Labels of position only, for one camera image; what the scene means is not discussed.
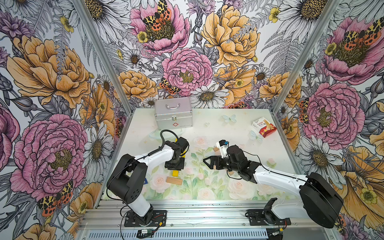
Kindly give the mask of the yellow short block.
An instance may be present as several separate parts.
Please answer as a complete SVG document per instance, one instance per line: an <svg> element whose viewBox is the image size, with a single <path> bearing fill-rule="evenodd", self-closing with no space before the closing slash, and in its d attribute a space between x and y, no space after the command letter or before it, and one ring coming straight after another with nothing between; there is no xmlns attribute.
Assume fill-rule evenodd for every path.
<svg viewBox="0 0 384 240"><path fill-rule="evenodd" d="M179 175L179 171L174 170L174 171L172 172L172 176L173 176L173 177L177 177L178 175Z"/></svg>

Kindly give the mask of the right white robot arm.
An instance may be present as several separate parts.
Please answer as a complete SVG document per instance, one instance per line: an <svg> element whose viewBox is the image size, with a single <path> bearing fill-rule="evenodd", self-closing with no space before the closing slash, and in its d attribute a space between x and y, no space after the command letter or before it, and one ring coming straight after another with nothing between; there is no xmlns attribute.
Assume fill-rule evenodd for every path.
<svg viewBox="0 0 384 240"><path fill-rule="evenodd" d="M320 174L296 175L273 170L260 160L248 160L247 153L236 145L223 145L220 152L219 156L203 159L211 170L236 172L241 180L297 196L293 200L271 198L263 209L248 210L246 217L250 224L285 226L291 219L310 219L321 227L332 229L339 221L344 201Z"/></svg>

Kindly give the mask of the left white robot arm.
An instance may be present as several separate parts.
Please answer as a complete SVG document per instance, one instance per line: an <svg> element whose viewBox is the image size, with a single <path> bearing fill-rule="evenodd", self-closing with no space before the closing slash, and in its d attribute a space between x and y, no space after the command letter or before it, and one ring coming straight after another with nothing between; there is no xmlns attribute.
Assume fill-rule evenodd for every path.
<svg viewBox="0 0 384 240"><path fill-rule="evenodd" d="M184 154L188 149L163 147L135 157L123 155L107 182L107 190L128 205L136 223L149 225L153 218L153 206L142 195L147 171L161 164L168 164L167 168L171 170L183 169Z"/></svg>

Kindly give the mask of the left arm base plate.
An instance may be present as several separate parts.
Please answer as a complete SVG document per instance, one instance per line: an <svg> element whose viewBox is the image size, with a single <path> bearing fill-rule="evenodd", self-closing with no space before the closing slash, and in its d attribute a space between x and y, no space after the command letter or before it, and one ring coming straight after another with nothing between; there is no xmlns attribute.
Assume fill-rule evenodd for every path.
<svg viewBox="0 0 384 240"><path fill-rule="evenodd" d="M130 210L125 216L124 227L164 227L167 213L166 210L150 210L144 217L140 217Z"/></svg>

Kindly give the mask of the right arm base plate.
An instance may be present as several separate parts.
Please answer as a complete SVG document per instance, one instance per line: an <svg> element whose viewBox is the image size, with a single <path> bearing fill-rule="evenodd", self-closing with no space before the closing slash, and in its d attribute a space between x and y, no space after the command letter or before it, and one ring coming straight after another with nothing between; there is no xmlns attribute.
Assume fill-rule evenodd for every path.
<svg viewBox="0 0 384 240"><path fill-rule="evenodd" d="M250 209L245 213L245 217L248 218L251 226L289 226L291 220L278 219L272 212L266 212L262 209Z"/></svg>

